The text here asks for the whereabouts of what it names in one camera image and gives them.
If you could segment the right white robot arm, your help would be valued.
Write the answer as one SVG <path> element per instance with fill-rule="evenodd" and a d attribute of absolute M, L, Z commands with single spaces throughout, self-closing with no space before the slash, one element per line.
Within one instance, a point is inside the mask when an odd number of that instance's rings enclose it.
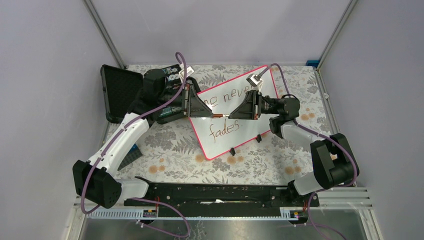
<path fill-rule="evenodd" d="M 286 94 L 281 98 L 263 96 L 258 90 L 250 90 L 229 119 L 258 120 L 261 115 L 272 115 L 270 131 L 281 139 L 291 141 L 311 154 L 312 172 L 291 181 L 287 187 L 287 201 L 301 205 L 307 195 L 328 190 L 340 184 L 351 185 L 359 175 L 359 168 L 345 135 L 330 136 L 310 129 L 297 122 L 299 99 Z"/>

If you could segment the pink framed whiteboard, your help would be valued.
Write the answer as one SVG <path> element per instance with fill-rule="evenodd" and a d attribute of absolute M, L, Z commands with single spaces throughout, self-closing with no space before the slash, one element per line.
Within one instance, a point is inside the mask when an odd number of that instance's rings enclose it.
<path fill-rule="evenodd" d="M 259 74 L 267 67 L 265 65 L 227 80 L 207 90 L 198 96 L 214 114 L 230 114 L 238 107 L 246 93 L 252 89 L 247 78 L 251 74 Z M 207 160 L 219 157 L 231 149 L 235 149 L 257 135 L 270 131 L 269 118 L 272 114 L 262 114 L 257 120 L 241 120 L 222 118 L 190 118 L 194 133 Z"/>

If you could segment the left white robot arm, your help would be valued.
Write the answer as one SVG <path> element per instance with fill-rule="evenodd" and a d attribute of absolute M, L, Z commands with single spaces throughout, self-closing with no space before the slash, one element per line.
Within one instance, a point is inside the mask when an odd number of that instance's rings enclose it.
<path fill-rule="evenodd" d="M 90 214 L 99 207 L 109 209 L 117 202 L 137 199 L 148 206 L 155 200 L 155 192 L 141 179 L 115 179 L 118 167 L 136 141 L 145 134 L 151 121 L 149 117 L 176 103 L 185 117 L 214 118 L 212 110 L 195 93 L 188 77 L 194 73 L 191 66 L 180 65 L 180 87 L 170 99 L 157 107 L 144 106 L 144 112 L 130 110 L 119 127 L 100 149 L 87 161 L 77 160 L 72 167 L 76 193 L 80 196 L 80 208 Z"/>

